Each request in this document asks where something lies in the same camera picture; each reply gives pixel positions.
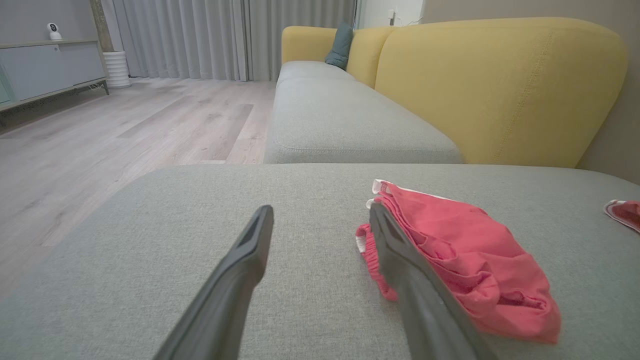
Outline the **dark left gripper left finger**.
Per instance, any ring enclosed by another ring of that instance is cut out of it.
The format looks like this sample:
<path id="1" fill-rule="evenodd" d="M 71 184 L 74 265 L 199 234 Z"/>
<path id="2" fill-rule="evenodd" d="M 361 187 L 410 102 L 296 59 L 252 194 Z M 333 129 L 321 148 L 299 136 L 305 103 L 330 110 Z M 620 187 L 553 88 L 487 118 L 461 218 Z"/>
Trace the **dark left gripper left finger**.
<path id="1" fill-rule="evenodd" d="M 259 207 L 154 355 L 156 360 L 236 360 L 255 287 L 266 272 L 274 209 Z"/>

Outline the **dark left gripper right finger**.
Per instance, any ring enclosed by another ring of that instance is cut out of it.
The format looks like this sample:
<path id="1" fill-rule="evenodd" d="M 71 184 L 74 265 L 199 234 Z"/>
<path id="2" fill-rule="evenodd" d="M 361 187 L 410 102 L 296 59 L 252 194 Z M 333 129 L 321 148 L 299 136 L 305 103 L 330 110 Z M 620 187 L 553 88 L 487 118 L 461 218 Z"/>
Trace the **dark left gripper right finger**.
<path id="1" fill-rule="evenodd" d="M 378 271 L 397 294 L 412 359 L 496 360 L 496 353 L 391 212 L 373 203 L 369 222 Z"/>

